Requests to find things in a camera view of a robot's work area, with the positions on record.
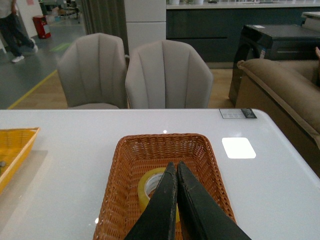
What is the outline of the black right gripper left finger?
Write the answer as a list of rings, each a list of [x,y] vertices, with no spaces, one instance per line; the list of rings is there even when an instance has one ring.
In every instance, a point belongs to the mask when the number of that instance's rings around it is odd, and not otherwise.
[[[178,180],[169,162],[146,209],[125,236],[126,240],[174,240],[176,232]]]

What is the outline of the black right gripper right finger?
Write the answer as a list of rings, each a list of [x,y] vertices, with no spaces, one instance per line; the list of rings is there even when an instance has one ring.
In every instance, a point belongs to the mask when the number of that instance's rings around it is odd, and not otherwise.
[[[177,166],[177,205],[184,240],[249,240],[184,162]]]

